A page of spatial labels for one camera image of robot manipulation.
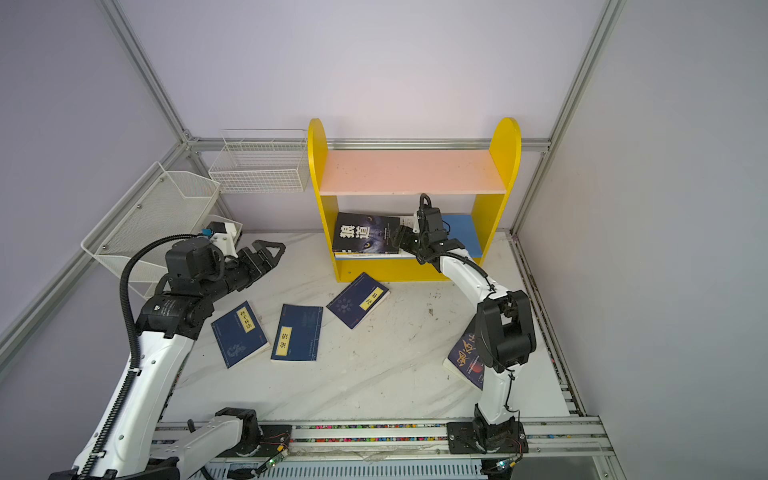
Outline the white book brown bars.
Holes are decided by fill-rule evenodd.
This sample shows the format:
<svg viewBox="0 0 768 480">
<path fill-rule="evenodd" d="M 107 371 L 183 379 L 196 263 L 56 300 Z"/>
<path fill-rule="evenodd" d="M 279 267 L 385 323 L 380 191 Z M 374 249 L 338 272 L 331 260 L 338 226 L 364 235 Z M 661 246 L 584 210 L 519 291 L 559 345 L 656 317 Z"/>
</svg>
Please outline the white book brown bars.
<svg viewBox="0 0 768 480">
<path fill-rule="evenodd" d="M 416 234 L 403 218 L 341 212 L 332 235 L 337 257 L 385 258 L 411 254 Z"/>
</svg>

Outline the black wolf book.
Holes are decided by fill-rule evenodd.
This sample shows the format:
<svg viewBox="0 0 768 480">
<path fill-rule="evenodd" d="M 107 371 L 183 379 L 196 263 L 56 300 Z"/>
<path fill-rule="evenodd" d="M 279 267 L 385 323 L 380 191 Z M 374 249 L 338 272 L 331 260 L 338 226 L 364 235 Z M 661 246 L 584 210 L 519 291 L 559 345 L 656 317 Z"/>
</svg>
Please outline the black wolf book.
<svg viewBox="0 0 768 480">
<path fill-rule="evenodd" d="M 400 219 L 340 212 L 333 230 L 332 251 L 343 254 L 397 254 L 393 245 Z"/>
</svg>

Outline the navy book yellow label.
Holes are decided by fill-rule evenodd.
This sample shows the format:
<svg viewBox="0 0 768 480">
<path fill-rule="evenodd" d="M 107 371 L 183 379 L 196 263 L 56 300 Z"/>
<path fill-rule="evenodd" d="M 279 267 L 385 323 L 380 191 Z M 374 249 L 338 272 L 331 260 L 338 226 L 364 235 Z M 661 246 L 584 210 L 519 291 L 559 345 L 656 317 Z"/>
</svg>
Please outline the navy book yellow label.
<svg viewBox="0 0 768 480">
<path fill-rule="evenodd" d="M 284 304 L 271 353 L 276 362 L 317 360 L 323 308 Z"/>
</svg>

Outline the navy bagua book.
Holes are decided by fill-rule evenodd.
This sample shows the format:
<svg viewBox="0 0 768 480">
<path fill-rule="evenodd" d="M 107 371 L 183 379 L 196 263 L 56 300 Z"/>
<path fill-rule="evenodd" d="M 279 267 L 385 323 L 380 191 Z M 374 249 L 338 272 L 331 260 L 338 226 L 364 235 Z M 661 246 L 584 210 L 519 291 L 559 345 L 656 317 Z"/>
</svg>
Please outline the navy bagua book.
<svg viewBox="0 0 768 480">
<path fill-rule="evenodd" d="M 349 329 L 354 329 L 389 294 L 383 283 L 361 273 L 326 308 Z"/>
</svg>

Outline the purple illustrated book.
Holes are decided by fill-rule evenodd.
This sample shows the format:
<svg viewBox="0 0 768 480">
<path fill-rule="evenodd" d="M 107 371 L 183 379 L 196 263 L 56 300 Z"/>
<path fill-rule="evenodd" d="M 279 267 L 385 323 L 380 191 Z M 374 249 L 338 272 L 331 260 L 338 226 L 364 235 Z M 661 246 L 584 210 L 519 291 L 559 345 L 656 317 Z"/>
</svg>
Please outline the purple illustrated book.
<svg viewBox="0 0 768 480">
<path fill-rule="evenodd" d="M 475 334 L 465 332 L 454 344 L 443 367 L 478 390 L 483 388 L 485 365 L 476 347 Z"/>
</svg>

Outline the navy book under left arm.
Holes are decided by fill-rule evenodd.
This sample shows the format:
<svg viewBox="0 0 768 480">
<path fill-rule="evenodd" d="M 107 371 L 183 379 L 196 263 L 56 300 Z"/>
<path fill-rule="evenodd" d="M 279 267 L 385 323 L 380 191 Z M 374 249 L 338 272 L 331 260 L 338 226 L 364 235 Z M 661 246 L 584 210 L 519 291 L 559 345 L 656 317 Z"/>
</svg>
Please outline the navy book under left arm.
<svg viewBox="0 0 768 480">
<path fill-rule="evenodd" d="M 248 302 L 243 302 L 213 321 L 211 327 L 227 369 L 270 346 L 270 342 Z"/>
</svg>

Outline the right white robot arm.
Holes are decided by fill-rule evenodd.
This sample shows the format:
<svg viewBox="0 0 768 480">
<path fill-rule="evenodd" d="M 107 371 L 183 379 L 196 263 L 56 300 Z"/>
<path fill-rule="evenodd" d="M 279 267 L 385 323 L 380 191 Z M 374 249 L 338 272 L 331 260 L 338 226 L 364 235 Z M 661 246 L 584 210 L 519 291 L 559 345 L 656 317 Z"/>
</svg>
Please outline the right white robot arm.
<svg viewBox="0 0 768 480">
<path fill-rule="evenodd" d="M 537 348 L 530 300 L 492 279 L 451 239 L 439 208 L 423 193 L 416 227 L 400 226 L 391 244 L 412 254 L 450 279 L 476 307 L 471 320 L 475 347 L 484 365 L 483 388 L 470 423 L 448 425 L 451 451 L 513 453 L 528 451 L 519 411 L 512 407 L 512 387 Z"/>
</svg>

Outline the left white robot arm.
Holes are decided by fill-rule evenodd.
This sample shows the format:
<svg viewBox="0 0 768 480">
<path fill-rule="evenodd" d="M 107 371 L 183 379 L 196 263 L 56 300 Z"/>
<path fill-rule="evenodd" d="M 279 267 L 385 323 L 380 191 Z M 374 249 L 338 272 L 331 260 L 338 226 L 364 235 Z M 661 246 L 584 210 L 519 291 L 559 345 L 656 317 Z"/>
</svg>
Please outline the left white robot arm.
<svg viewBox="0 0 768 480">
<path fill-rule="evenodd" d="M 135 314 L 129 300 L 133 268 L 167 244 L 167 273 L 154 296 Z M 129 359 L 101 420 L 73 465 L 54 479 L 187 479 L 218 455 L 249 457 L 263 432 L 253 409 L 225 407 L 204 427 L 165 452 L 151 453 L 158 421 L 214 304 L 274 270 L 286 251 L 280 242 L 256 240 L 226 255 L 204 234 L 174 234 L 134 254 L 119 280 Z"/>
</svg>

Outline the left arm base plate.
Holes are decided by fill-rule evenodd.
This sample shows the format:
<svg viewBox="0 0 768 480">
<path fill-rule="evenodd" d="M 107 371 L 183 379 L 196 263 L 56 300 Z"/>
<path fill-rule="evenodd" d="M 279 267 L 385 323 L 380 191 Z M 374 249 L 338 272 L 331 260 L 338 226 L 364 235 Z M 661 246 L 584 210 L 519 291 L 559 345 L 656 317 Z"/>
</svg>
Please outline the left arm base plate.
<svg viewBox="0 0 768 480">
<path fill-rule="evenodd" d="M 289 424 L 260 424 L 260 436 L 257 443 L 246 444 L 236 449 L 236 456 L 241 458 L 271 457 L 278 449 L 287 449 L 292 436 L 293 426 Z"/>
</svg>

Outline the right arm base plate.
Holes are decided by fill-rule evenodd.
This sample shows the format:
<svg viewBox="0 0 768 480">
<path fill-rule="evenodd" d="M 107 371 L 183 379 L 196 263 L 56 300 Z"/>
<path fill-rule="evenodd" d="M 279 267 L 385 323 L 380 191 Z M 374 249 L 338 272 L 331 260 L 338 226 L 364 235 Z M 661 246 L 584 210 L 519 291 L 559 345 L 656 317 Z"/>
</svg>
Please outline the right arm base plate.
<svg viewBox="0 0 768 480">
<path fill-rule="evenodd" d="M 488 425 L 481 418 L 446 425 L 451 454 L 526 454 L 529 452 L 523 424 L 515 417 Z"/>
</svg>

